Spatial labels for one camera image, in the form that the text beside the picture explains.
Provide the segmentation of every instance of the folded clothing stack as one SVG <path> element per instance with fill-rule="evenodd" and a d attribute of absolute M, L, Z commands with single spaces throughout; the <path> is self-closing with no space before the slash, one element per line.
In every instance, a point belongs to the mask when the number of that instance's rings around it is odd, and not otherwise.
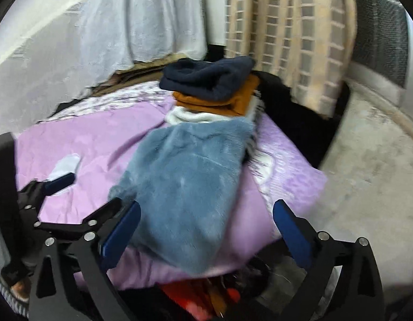
<path fill-rule="evenodd" d="M 264 105 L 256 88 L 257 76 L 250 74 L 255 62 L 242 56 L 222 59 L 216 63 L 181 59 L 168 65 L 160 87 L 174 91 L 176 106 L 166 122 L 211 123 L 245 116 L 257 126 Z M 245 161 L 256 148 L 256 133 L 247 140 Z"/>

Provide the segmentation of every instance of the folded clothes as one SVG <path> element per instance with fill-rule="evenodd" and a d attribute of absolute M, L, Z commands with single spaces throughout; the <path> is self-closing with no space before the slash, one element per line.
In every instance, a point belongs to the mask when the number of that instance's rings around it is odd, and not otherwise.
<path fill-rule="evenodd" d="M 256 118 L 257 107 L 262 106 L 260 98 L 253 95 L 251 96 L 248 109 L 245 113 L 246 119 L 253 122 Z M 189 123 L 211 123 L 216 121 L 228 121 L 232 116 L 223 116 L 222 114 L 200 112 L 191 110 L 183 106 L 175 106 L 170 110 L 165 117 L 165 121 L 170 125 L 176 125 L 184 122 Z"/>
<path fill-rule="evenodd" d="M 160 88 L 202 100 L 229 100 L 254 67 L 251 57 L 221 59 L 215 63 L 180 59 L 163 70 Z"/>
<path fill-rule="evenodd" d="M 235 204 L 252 132 L 253 123 L 245 118 L 151 131 L 109 192 L 109 198 L 141 206 L 132 244 L 192 275 L 211 267 Z"/>
<path fill-rule="evenodd" d="M 244 116 L 250 104 L 251 96 L 259 85 L 257 76 L 249 75 L 240 89 L 228 100 L 208 101 L 175 91 L 177 106 L 183 106 L 200 112 L 221 114 L 222 116 Z"/>

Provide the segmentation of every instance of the white curtain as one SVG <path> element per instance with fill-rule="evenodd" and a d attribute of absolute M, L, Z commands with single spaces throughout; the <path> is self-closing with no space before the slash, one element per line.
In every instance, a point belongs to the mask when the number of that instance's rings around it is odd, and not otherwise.
<path fill-rule="evenodd" d="M 16 0 L 0 24 L 0 133 L 175 52 L 205 55 L 201 0 Z"/>

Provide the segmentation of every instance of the curtain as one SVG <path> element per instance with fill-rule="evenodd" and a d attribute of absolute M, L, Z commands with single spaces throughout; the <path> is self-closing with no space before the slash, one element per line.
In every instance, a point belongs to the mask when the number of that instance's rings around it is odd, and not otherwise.
<path fill-rule="evenodd" d="M 226 57 L 252 56 L 323 116 L 333 115 L 356 29 L 355 0 L 226 0 Z"/>

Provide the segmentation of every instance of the blue gripper pad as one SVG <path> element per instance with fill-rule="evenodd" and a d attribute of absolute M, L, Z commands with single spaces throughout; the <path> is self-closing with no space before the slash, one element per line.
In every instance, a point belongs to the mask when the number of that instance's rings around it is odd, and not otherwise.
<path fill-rule="evenodd" d="M 70 172 L 66 175 L 61 176 L 53 181 L 48 181 L 44 183 L 44 194 L 46 196 L 51 196 L 60 190 L 69 187 L 75 181 L 75 174 Z"/>
<path fill-rule="evenodd" d="M 117 265 L 140 220 L 141 207 L 134 201 L 101 246 L 101 268 L 104 271 Z"/>
<path fill-rule="evenodd" d="M 307 220 L 295 216 L 282 199 L 273 205 L 273 220 L 297 265 L 309 269 L 313 262 L 315 230 Z"/>

